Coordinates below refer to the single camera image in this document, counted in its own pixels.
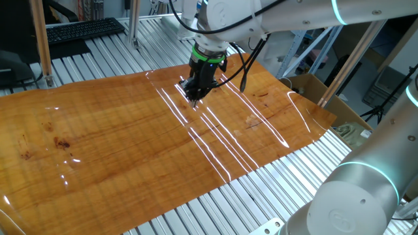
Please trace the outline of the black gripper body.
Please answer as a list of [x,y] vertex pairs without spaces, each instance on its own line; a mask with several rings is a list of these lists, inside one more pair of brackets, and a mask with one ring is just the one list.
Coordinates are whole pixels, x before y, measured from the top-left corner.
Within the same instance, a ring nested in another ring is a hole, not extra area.
[[219,67],[223,72],[226,71],[227,64],[224,64],[224,58],[216,63],[212,63],[212,60],[206,62],[197,58],[191,58],[189,60],[189,66],[191,68],[189,78],[184,81],[180,81],[179,84],[183,91],[185,88],[191,88],[195,90],[195,94],[198,88],[206,90],[206,96],[217,85],[214,79],[215,72]]

